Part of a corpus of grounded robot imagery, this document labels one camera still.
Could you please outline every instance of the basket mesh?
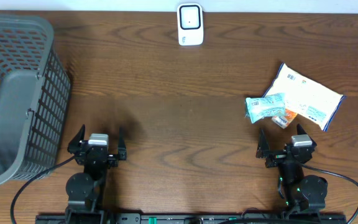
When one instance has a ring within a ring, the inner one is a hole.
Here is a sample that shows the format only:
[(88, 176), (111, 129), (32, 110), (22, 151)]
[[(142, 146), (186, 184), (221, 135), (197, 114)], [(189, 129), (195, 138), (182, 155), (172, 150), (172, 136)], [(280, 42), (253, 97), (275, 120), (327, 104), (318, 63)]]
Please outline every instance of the basket mesh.
[(4, 77), (14, 70), (33, 70), (43, 81), (41, 89), (36, 90), (40, 93), (37, 106), (30, 111), (34, 116), (24, 160), (13, 176), (13, 179), (29, 179), (55, 163), (71, 83), (48, 42), (53, 40), (53, 33), (45, 27), (50, 24), (39, 18), (20, 17), (19, 22), (15, 20), (19, 17), (2, 18), (6, 19), (0, 19), (0, 86)]

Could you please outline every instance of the white device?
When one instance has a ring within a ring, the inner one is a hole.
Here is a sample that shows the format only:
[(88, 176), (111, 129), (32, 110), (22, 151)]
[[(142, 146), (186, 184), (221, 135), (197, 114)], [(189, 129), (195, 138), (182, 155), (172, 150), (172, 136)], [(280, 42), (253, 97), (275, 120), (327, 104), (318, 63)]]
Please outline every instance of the white device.
[(177, 14), (179, 44), (187, 46), (203, 43), (203, 8), (197, 3), (181, 4)]

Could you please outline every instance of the blue wrapper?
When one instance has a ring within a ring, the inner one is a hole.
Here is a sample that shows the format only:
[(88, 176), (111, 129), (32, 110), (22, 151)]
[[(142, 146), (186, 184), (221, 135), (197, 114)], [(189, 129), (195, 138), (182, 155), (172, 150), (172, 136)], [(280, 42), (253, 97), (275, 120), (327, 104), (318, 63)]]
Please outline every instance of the blue wrapper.
[(246, 116), (251, 123), (264, 117), (285, 116), (284, 93), (277, 93), (263, 98), (246, 98)]

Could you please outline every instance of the barcode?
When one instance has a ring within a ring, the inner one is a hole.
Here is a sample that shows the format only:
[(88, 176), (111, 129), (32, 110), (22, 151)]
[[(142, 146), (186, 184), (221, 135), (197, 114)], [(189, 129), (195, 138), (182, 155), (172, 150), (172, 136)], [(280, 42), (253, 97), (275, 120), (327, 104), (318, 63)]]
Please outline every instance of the barcode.
[(291, 74), (288, 74), (287, 78), (289, 78), (290, 80), (295, 80), (295, 77)]

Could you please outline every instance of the white package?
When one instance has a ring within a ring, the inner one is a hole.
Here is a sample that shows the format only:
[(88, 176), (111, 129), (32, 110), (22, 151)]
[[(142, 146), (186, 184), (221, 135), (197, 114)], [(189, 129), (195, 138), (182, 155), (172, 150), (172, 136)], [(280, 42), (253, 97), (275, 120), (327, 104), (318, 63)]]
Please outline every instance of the white package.
[(285, 94), (285, 108), (296, 112), (327, 131), (345, 96), (326, 88), (282, 64), (264, 96)]

